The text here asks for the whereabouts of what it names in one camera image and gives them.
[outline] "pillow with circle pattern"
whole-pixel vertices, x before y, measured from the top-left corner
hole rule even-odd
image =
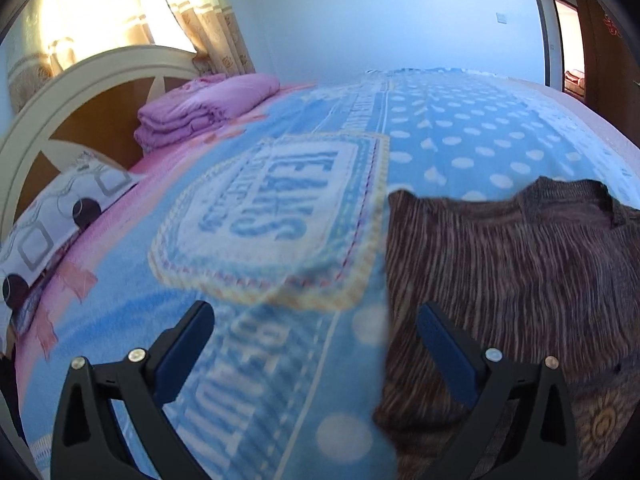
[[[0,246],[0,353],[6,353],[12,315],[28,300],[33,304],[32,288],[42,282],[44,272],[54,270],[51,263],[61,259],[60,249],[142,177],[97,158],[82,158],[20,215]]]

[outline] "purple folded quilt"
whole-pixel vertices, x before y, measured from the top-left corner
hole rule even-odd
[[[146,152],[220,128],[280,89],[278,78],[247,74],[206,76],[144,105],[134,137]]]

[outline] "blue blanket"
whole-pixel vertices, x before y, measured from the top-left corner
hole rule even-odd
[[[388,338],[386,195],[502,200],[542,175],[601,180],[640,207],[622,159],[516,82],[372,72],[276,102],[181,176],[55,323],[58,344],[34,366],[22,409],[38,467],[48,474],[71,359],[122,359],[203,299],[214,333],[164,410],[212,479],[393,478],[395,452],[371,421]]]

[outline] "curved headboard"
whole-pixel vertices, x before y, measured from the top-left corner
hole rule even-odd
[[[130,168],[138,109],[198,76],[193,54],[157,45],[110,50],[47,82],[0,138],[0,240],[37,194],[82,152]]]

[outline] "curtain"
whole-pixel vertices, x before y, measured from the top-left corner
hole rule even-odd
[[[30,0],[3,42],[12,107],[80,60],[152,41],[140,0]]]
[[[180,27],[196,49],[201,73],[239,75],[255,72],[236,16],[227,0],[167,0]]]

